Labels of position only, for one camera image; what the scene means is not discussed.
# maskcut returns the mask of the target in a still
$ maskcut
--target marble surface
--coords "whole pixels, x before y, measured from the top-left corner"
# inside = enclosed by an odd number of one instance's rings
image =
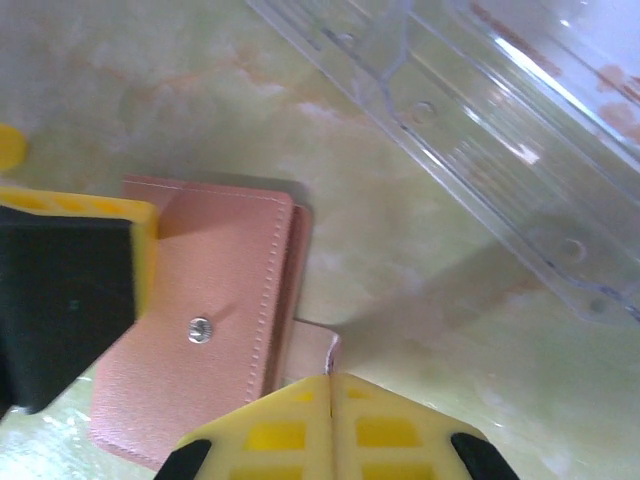
[[[577,319],[235,0],[0,0],[3,183],[118,195],[123,174],[285,188],[314,210],[299,316],[342,368],[473,423],[523,480],[635,480],[640,329]],[[0,425],[0,478],[146,479],[86,440],[89,370]]]

